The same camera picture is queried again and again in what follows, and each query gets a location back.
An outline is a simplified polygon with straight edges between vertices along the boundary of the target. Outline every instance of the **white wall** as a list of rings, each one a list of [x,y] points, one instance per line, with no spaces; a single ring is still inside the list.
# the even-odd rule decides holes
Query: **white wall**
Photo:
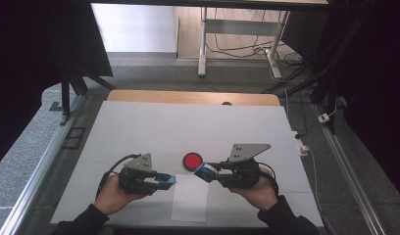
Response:
[[[174,7],[92,4],[107,52],[176,52]]]

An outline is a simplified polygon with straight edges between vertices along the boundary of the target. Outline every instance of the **hand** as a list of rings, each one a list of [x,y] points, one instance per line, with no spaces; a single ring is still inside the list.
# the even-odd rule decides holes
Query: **hand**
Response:
[[[109,176],[94,203],[94,206],[105,215],[119,212],[128,203],[145,197],[144,195],[125,193],[119,182],[117,174]]]
[[[273,175],[265,168],[261,168],[261,171]],[[275,190],[271,181],[263,176],[260,176],[258,183],[250,189],[229,188],[228,190],[242,196],[250,205],[262,212],[269,210],[277,203]]]

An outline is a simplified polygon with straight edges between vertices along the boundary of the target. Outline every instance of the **sleeve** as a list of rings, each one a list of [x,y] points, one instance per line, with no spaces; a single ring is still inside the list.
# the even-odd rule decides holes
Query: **sleeve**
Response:
[[[284,196],[268,211],[259,211],[258,218],[265,222],[274,235],[318,235],[319,229],[306,217],[296,217]]]
[[[61,221],[52,235],[97,234],[109,217],[90,204],[74,221]]]

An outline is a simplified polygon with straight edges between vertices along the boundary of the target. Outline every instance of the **gray floor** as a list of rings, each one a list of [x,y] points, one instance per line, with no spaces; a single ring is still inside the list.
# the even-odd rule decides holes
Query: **gray floor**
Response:
[[[123,89],[261,93],[276,84],[269,76],[268,63],[208,62],[206,77],[199,79],[195,62],[177,61],[168,56],[156,55],[154,59],[150,56],[132,57],[113,53],[110,54],[110,61],[115,78],[107,80]],[[288,74],[291,69],[284,69],[282,72]],[[79,118],[73,125],[83,128],[84,136],[81,142],[77,139],[65,141],[64,146],[72,148],[60,150],[18,234],[49,234],[54,229],[54,226],[49,225],[49,220],[69,181],[100,105],[108,95],[108,91],[98,84],[90,80],[87,83],[89,92],[85,97],[85,106],[79,111]],[[285,86],[275,93],[281,94]],[[303,109],[299,94],[289,97],[288,112],[290,122],[298,132],[304,132],[304,120],[306,121],[308,133],[302,140],[314,152],[318,193],[324,215],[336,234],[371,234],[326,142],[322,128],[317,123],[312,105],[308,102],[311,90],[310,87],[302,92]],[[60,102],[60,98],[59,85],[43,93],[43,106],[0,164],[0,228],[60,123],[61,113],[49,111],[53,102]],[[281,103],[286,107],[285,100],[281,100]],[[339,108],[336,112],[336,136],[374,204],[387,234],[400,234],[400,195],[373,156],[347,126],[342,117],[342,109]],[[315,190],[313,158],[308,156],[302,162]],[[112,230],[107,228],[103,234],[112,234]]]

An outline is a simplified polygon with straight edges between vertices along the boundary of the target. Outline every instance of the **red button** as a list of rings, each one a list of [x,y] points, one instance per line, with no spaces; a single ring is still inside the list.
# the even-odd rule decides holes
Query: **red button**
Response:
[[[194,171],[197,166],[203,163],[203,159],[199,154],[196,153],[189,153],[184,156],[184,159],[182,159],[182,164],[184,165],[184,168],[187,169],[188,171]]]

